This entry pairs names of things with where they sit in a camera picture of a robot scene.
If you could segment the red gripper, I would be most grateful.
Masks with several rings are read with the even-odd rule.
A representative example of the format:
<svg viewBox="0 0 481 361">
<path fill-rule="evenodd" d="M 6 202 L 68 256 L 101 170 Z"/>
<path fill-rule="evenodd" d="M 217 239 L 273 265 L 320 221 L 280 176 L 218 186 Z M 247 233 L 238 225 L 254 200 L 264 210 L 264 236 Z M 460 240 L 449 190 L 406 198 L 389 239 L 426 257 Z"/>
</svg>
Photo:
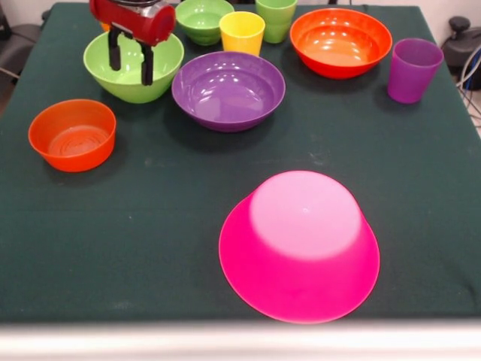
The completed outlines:
<svg viewBox="0 0 481 361">
<path fill-rule="evenodd" d="M 175 9 L 166 1 L 89 1 L 89 8 L 98 21 L 110 27 L 107 37 L 109 65 L 113 71 L 121 69 L 118 37 L 140 42 L 144 56 L 141 82 L 144 86 L 153 83 L 153 50 L 159 42 L 166 41 L 173 32 Z"/>
</svg>

